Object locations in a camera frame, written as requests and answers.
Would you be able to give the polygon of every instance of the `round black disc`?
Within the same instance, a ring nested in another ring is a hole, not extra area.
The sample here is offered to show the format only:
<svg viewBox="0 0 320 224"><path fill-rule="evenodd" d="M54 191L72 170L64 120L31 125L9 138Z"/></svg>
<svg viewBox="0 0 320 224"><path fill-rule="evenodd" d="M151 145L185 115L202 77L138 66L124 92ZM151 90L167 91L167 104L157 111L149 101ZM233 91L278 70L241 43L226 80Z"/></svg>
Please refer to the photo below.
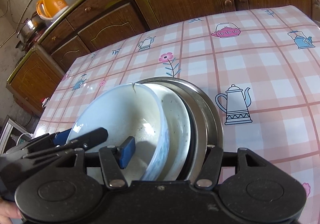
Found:
<svg viewBox="0 0 320 224"><path fill-rule="evenodd" d="M235 215L253 222L283 222L300 215L306 202L302 185L284 172L251 167L219 187L223 204Z"/></svg>
<svg viewBox="0 0 320 224"><path fill-rule="evenodd" d="M102 187L75 167L51 167L27 179L16 190L22 214L37 222L66 222L91 212L100 202Z"/></svg>

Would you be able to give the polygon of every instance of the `stainless steel pot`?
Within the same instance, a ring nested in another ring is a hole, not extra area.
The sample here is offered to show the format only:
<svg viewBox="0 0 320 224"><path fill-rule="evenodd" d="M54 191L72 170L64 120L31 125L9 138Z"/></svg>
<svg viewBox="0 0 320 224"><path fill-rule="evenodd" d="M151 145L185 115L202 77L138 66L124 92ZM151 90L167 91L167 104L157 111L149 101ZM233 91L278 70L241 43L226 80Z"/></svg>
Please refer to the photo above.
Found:
<svg viewBox="0 0 320 224"><path fill-rule="evenodd" d="M34 12L31 18L24 22L24 26L18 32L17 37L22 43L27 44L34 34L45 27L45 21L42 20L36 12Z"/></svg>

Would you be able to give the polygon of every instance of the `pink flower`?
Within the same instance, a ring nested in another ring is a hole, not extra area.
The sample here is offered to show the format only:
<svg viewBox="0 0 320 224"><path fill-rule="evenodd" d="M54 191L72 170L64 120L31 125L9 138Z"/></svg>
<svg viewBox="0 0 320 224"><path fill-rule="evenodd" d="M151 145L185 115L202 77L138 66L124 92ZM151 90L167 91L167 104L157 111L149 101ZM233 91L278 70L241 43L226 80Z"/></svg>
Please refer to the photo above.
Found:
<svg viewBox="0 0 320 224"><path fill-rule="evenodd" d="M171 52L164 53L160 56L159 61L160 62L167 62L168 60L173 59L173 54Z"/></svg>
<svg viewBox="0 0 320 224"><path fill-rule="evenodd" d="M306 190L307 198L308 198L308 196L310 195L310 192L311 192L311 187L310 187L310 185L309 185L308 183L306 183L306 182L304 182L304 183L302 184L302 186L303 186L304 189Z"/></svg>

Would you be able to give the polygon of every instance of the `pink checkered tablecloth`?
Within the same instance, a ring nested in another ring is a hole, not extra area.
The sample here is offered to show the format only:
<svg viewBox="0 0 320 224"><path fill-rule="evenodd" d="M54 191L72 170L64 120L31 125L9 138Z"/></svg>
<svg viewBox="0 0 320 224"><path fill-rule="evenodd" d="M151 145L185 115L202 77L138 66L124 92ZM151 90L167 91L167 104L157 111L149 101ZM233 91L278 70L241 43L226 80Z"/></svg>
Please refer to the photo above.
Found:
<svg viewBox="0 0 320 224"><path fill-rule="evenodd" d="M78 58L52 95L35 136L71 128L103 92L149 77L190 81L214 104L216 96L226 94L231 85L243 94L250 88L251 104L245 108L248 123L226 118L217 106L223 123L231 122L224 125L224 150L248 147L300 181L308 195L300 221L316 224L320 212L319 75L319 27L293 6L200 17ZM218 100L226 107L223 97ZM232 174L234 169L224 168L220 181Z"/></svg>

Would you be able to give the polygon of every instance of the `stainless steel plate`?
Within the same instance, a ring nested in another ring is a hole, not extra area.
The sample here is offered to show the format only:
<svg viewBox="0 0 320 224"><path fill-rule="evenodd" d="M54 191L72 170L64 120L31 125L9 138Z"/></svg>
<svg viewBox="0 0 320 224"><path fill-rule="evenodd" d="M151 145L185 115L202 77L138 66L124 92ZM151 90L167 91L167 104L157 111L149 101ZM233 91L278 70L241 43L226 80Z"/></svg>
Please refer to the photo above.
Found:
<svg viewBox="0 0 320 224"><path fill-rule="evenodd" d="M208 132L208 144L218 145L223 148L223 128L222 122L219 118L219 114L211 99L204 93L199 87L193 85L192 83L173 77L152 77L139 81L139 83L159 83L167 82L182 88L187 93L189 93L199 105L201 112L203 114L205 124Z"/></svg>

